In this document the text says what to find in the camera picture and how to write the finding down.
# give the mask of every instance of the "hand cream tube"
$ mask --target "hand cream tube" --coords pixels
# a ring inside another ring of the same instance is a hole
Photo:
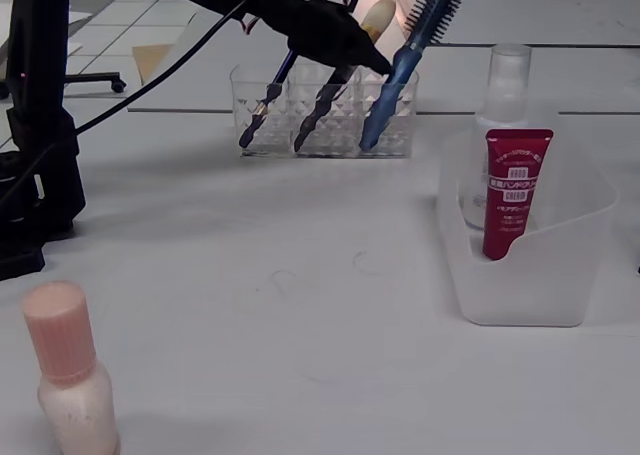
[[[487,133],[489,180],[482,251],[492,260],[507,255],[527,228],[544,156],[553,137],[547,129],[496,129]]]

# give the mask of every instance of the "pink cap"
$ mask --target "pink cap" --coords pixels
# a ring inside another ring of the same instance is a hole
[[[71,282],[51,282],[28,293],[22,313],[42,375],[51,383],[82,380],[96,363],[87,300]]]

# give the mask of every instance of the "acrylic makeup organizer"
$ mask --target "acrylic makeup organizer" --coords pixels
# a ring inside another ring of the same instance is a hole
[[[233,113],[236,135],[251,123],[252,113],[266,94],[277,67],[239,65],[231,72]],[[407,158],[411,156],[416,116],[418,75],[413,74],[396,104],[396,114],[370,152],[361,152],[358,144],[367,112],[380,95],[384,78],[358,68],[349,82],[340,88],[329,113],[296,154],[293,142],[304,119],[314,109],[316,96],[333,73],[332,68],[300,63],[291,70],[282,86],[282,94],[269,105],[269,115],[256,131],[244,156],[298,158]]]
[[[617,190],[557,115],[538,128],[555,136],[531,207],[534,229],[498,261],[483,259],[483,232],[467,227],[460,208],[468,134],[444,144],[438,225],[462,313],[479,325],[580,325],[609,238]]]

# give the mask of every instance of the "cardboard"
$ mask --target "cardboard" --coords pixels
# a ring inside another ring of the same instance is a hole
[[[133,58],[138,66],[142,84],[146,84],[160,62],[167,56],[173,45],[149,45],[146,47],[133,47]]]

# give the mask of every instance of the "blue hair brush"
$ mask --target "blue hair brush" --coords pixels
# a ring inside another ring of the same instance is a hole
[[[365,119],[360,140],[363,151],[368,152],[377,145],[395,114],[400,92],[420,62],[423,50],[442,39],[461,3],[462,0],[416,0],[406,21],[411,35],[394,55],[391,74]]]

